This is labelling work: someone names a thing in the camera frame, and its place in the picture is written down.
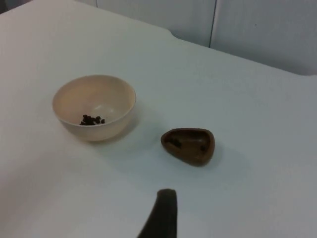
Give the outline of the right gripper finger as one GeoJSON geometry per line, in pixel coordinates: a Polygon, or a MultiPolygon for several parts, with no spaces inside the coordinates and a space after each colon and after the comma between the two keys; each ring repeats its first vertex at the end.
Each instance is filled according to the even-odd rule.
{"type": "Polygon", "coordinates": [[[177,237],[177,194],[174,189],[161,189],[138,238],[177,237]]]}

